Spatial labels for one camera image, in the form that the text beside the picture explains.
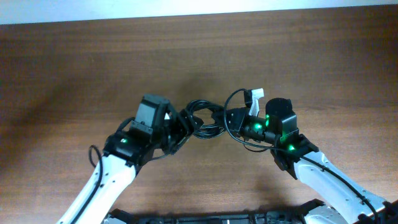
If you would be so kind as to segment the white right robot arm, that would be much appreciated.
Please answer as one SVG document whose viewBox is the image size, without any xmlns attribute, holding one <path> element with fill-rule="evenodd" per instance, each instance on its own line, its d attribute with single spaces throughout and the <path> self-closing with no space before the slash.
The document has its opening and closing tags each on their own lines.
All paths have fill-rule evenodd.
<svg viewBox="0 0 398 224">
<path fill-rule="evenodd" d="M 300 133 L 290 100 L 269 100 L 264 118 L 257 100 L 249 100 L 244 108 L 222 107 L 213 119 L 253 152 L 269 150 L 282 171 L 320 194 L 346 223 L 397 223 L 397 202 L 357 184 Z"/>
</svg>

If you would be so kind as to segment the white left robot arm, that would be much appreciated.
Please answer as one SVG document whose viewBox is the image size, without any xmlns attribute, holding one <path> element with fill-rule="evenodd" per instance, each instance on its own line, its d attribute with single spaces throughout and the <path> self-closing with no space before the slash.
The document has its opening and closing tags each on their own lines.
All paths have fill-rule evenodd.
<svg viewBox="0 0 398 224">
<path fill-rule="evenodd" d="M 200 118 L 176 111 L 168 99 L 144 95 L 136 116 L 123 121 L 96 151 L 93 174 L 59 223 L 101 223 L 156 149 L 173 155 L 202 126 Z"/>
</svg>

